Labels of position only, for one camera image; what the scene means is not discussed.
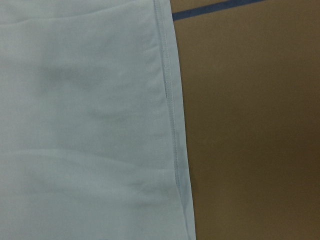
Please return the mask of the light blue t-shirt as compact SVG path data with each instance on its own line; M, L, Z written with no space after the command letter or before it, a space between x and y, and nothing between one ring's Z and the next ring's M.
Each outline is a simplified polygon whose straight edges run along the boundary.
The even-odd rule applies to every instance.
M0 237L195 239L170 1L1 1Z

